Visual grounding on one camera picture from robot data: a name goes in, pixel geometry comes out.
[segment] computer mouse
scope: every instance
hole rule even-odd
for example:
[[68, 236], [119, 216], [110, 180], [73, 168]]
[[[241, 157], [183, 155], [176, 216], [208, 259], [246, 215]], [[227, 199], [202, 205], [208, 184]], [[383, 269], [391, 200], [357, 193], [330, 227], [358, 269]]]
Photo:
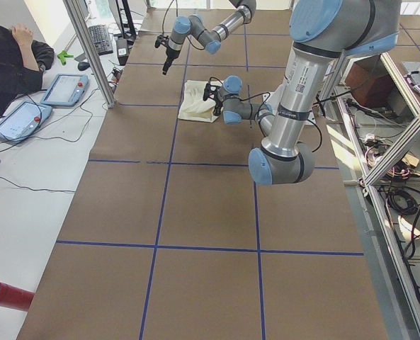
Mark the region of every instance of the computer mouse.
[[85, 71], [90, 67], [90, 64], [88, 62], [79, 62], [77, 65], [77, 69], [79, 71]]

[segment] green object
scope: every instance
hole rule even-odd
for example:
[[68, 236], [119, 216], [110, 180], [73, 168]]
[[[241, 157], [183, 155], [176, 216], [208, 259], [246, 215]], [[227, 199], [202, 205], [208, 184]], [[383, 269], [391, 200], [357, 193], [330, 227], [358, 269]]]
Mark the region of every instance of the green object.
[[62, 65], [65, 65], [67, 63], [67, 59], [66, 58], [73, 58], [74, 55], [69, 55], [67, 51], [63, 50], [61, 51], [58, 55], [57, 58], [60, 59], [60, 62], [62, 63]]

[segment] black hair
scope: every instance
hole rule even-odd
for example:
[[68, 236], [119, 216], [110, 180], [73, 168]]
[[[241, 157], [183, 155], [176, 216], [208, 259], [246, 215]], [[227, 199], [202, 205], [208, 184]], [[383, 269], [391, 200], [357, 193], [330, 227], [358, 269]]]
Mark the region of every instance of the black hair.
[[23, 58], [11, 30], [0, 26], [0, 63], [22, 67]]

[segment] keyboard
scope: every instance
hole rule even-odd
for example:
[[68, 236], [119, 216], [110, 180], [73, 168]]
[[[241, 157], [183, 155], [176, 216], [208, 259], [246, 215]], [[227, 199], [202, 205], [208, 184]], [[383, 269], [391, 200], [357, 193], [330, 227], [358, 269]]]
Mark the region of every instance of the keyboard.
[[94, 25], [89, 27], [91, 41], [96, 47], [99, 55], [108, 55], [113, 53], [112, 40], [109, 36], [108, 26]]

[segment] tablet screen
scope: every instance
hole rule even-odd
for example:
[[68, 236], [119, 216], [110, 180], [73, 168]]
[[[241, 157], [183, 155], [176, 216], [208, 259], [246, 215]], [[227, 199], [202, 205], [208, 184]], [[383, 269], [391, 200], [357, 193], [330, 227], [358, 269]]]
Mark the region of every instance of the tablet screen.
[[59, 76], [44, 101], [53, 103], [70, 102], [80, 79], [81, 76]]
[[42, 106], [36, 106], [34, 103], [24, 103], [1, 121], [0, 134], [7, 139], [19, 137], [35, 117], [40, 117], [40, 109], [41, 112], [45, 110]]

